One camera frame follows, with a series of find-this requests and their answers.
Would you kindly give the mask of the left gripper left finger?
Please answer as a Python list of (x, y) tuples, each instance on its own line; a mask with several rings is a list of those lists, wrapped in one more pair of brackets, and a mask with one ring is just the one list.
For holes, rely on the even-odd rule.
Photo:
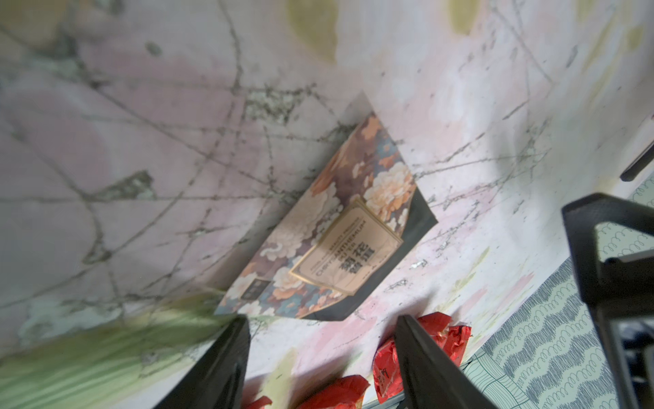
[(240, 408), (249, 352), (249, 321), (238, 315), (155, 408)]

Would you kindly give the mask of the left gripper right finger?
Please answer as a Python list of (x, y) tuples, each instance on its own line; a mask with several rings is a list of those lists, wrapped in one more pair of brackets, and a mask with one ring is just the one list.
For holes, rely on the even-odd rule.
[(401, 315), (394, 338), (405, 396), (400, 408), (496, 406), (468, 380), (416, 318)]

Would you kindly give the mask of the black tea bag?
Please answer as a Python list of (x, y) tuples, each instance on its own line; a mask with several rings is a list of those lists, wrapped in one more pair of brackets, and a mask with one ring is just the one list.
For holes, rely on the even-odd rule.
[(216, 313), (345, 320), (436, 223), (371, 114), (272, 230)]

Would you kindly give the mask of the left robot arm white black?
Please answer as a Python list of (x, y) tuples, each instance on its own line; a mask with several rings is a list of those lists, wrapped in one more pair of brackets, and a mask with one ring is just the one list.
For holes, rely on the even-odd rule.
[[(616, 223), (652, 234), (653, 210), (591, 194), (562, 210), (574, 275), (613, 374), (621, 408), (653, 405), (653, 254), (601, 260), (595, 228)], [(427, 334), (402, 315), (394, 340), (403, 408), (489, 408), (486, 398)], [(249, 322), (232, 318), (216, 342), (159, 403), (162, 408), (238, 408), (250, 351)]]

